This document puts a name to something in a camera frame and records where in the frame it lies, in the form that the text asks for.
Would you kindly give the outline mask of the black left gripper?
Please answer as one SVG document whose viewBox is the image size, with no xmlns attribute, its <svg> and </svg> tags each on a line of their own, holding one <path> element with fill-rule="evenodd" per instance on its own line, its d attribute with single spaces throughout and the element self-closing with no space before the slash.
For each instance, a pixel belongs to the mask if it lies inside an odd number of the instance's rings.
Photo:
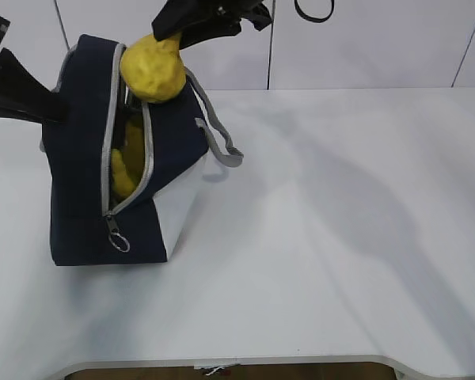
<svg viewBox="0 0 475 380">
<path fill-rule="evenodd" d="M 0 43 L 9 26 L 0 16 Z M 38 82 L 10 50 L 0 51 L 0 118 L 61 123 L 68 113 L 67 103 Z"/>
</svg>

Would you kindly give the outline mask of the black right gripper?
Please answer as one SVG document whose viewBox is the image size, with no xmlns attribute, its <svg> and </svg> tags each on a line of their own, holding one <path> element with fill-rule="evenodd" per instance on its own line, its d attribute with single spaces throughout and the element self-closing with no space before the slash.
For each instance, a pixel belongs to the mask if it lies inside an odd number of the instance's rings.
<svg viewBox="0 0 475 380">
<path fill-rule="evenodd" d="M 181 34 L 180 49 L 207 40 L 236 36 L 246 19 L 262 31 L 272 24 L 272 15 L 260 0 L 167 1 L 151 26 L 157 41 Z"/>
</svg>

